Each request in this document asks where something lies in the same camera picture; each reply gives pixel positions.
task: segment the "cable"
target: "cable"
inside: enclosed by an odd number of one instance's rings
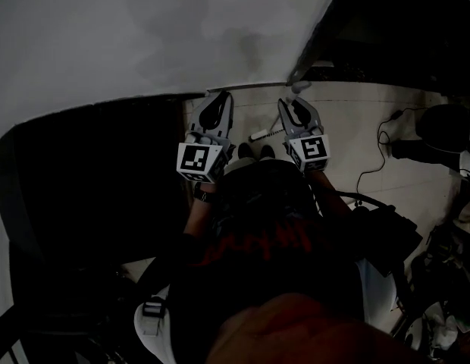
[[[378,125],[378,129],[377,129],[377,146],[378,146],[378,151],[380,151],[380,155],[381,155],[381,158],[384,160],[383,163],[381,164],[381,166],[375,170],[370,170],[370,171],[363,171],[359,177],[358,177],[358,182],[356,182],[356,193],[359,194],[359,181],[362,179],[362,176],[364,174],[372,174],[372,173],[378,173],[384,166],[385,166],[385,163],[386,163],[386,159],[385,159],[385,155],[383,154],[383,152],[381,151],[381,148],[380,148],[380,144],[383,145],[383,146],[389,146],[391,143],[390,143],[390,137],[388,136],[388,133],[385,132],[384,130],[382,130],[380,132],[380,129],[381,129],[381,126],[386,124],[386,123],[389,123],[390,121],[393,121],[393,120],[396,120],[397,118],[400,118],[403,113],[405,111],[421,111],[423,109],[428,109],[428,107],[422,107],[422,108],[405,108],[405,109],[402,109],[402,110],[399,110],[399,111],[396,111],[394,112],[390,118],[386,121],[382,121],[380,123],[380,125]],[[381,141],[381,135],[385,135],[387,137],[387,142],[382,142]]]
[[[272,137],[273,135],[276,135],[276,134],[278,134],[280,132],[284,132],[284,131],[285,131],[285,129],[275,130],[273,132],[269,132],[269,133],[267,133],[263,136],[255,138],[255,139],[252,138],[252,136],[255,135],[255,134],[252,134],[252,135],[249,136],[249,142],[253,143],[253,142],[256,142],[257,140],[262,140],[262,139],[265,139],[266,137]]]
[[[328,194],[336,194],[337,196],[349,197],[349,198],[357,199],[360,201],[365,201],[371,205],[377,206],[378,208],[386,208],[388,206],[387,204],[383,202],[377,201],[376,199],[373,199],[368,196],[364,196],[363,194],[359,194],[359,193],[347,193],[344,191],[332,190],[332,189],[328,189],[327,187],[321,187],[321,186],[315,186],[315,185],[312,185],[312,188],[318,191],[324,192],[324,193],[328,193]]]

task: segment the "sneaker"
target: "sneaker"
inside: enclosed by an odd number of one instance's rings
[[[260,152],[260,159],[267,157],[275,159],[274,150],[270,146],[263,146],[262,151]]]
[[[252,149],[247,143],[242,143],[238,146],[238,159],[241,158],[255,158]]]

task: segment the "skin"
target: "skin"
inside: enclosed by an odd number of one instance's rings
[[[424,363],[428,360],[364,323],[289,293],[229,318],[207,364]]]
[[[200,190],[206,193],[216,193],[217,187],[214,184],[201,184]],[[202,239],[203,235],[208,232],[207,229],[211,217],[212,204],[194,199],[184,233],[191,234],[197,239]]]

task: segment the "tiled floor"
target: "tiled floor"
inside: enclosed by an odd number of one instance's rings
[[[286,90],[282,86],[231,90],[235,103],[230,132],[232,143],[239,145],[246,142],[250,134],[270,128],[277,117],[277,100],[285,96]],[[329,136],[331,160],[325,173],[338,190],[351,192],[356,190],[356,181],[362,171],[381,165],[377,147],[380,122],[387,120],[397,109],[447,103],[447,99],[438,93],[371,83],[313,83],[302,97],[318,109],[324,131]],[[187,120],[193,107],[201,101],[186,104]],[[388,131],[392,140],[414,137],[418,113],[407,111],[397,121],[386,124],[383,130]],[[283,141],[284,133],[279,133],[253,143],[252,147],[258,154],[264,144],[270,144],[278,158],[290,160],[282,146]],[[444,166],[390,157],[382,171],[362,177],[359,189],[396,206],[398,213],[418,225],[424,241],[414,252],[417,255],[425,246],[431,229],[445,217],[458,190],[456,185],[459,181],[449,176]]]

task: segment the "person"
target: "person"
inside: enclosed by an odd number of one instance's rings
[[[351,234],[336,230],[351,210],[322,191],[334,189],[324,172],[303,175],[270,146],[260,161],[246,143],[238,156],[217,184],[198,185],[204,201],[165,257],[164,316],[136,311],[143,344],[177,364],[421,362],[362,322]]]

